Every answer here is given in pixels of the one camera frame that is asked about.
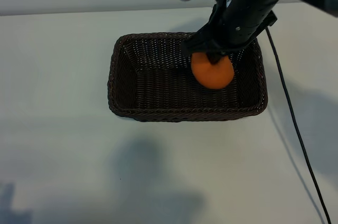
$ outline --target woven texture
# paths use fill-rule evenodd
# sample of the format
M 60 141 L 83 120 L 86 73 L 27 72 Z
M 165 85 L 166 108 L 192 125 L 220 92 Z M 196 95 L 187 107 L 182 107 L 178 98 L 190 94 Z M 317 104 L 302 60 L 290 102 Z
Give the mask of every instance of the woven texture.
M 221 90 L 201 86 L 180 44 L 193 33 L 122 36 L 111 57 L 110 110 L 139 121 L 224 121 L 257 115 L 267 88 L 257 41 L 230 55 L 235 77 Z

